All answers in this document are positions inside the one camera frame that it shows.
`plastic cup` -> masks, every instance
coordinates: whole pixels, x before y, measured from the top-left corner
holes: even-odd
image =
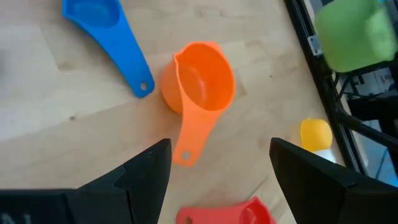
[[[210,131],[233,101],[233,71],[215,42],[193,42],[174,54],[160,88],[170,108],[182,115],[173,161],[193,166]]]
[[[177,224],[276,224],[268,208],[254,197],[232,207],[182,208],[176,218]]]
[[[300,125],[302,147],[308,151],[329,149],[333,135],[329,124],[322,119],[305,119]]]

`measuring cup handle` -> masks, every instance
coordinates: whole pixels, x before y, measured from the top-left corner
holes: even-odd
[[[217,119],[218,116],[206,116],[203,113],[187,113],[186,116],[183,114],[173,162],[188,167],[195,165]]]
[[[114,34],[108,38],[108,44],[103,46],[119,67],[133,93],[142,98],[152,92],[155,82],[134,34],[120,28],[114,29]]]

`blue handle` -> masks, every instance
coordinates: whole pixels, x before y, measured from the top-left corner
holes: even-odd
[[[155,88],[155,82],[144,54],[130,29],[112,28],[107,37],[102,37],[102,46],[119,67],[134,94],[145,97]]]

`yellow object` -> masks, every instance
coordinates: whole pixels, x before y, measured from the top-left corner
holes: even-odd
[[[300,125],[302,147],[314,152],[329,149],[333,139],[329,124],[322,119],[305,119]]]

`wooden table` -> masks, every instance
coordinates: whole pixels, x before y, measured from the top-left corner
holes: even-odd
[[[174,223],[181,206],[253,195],[278,223],[294,223],[269,160],[270,139],[293,139],[301,120],[326,116],[284,3],[122,4],[156,80],[173,52],[194,40],[217,41],[236,79],[235,101],[196,166],[172,167],[159,223]],[[1,188],[79,187],[162,138],[175,143],[180,117],[159,86],[135,98],[98,44],[62,17],[60,0],[3,0],[0,34]]]

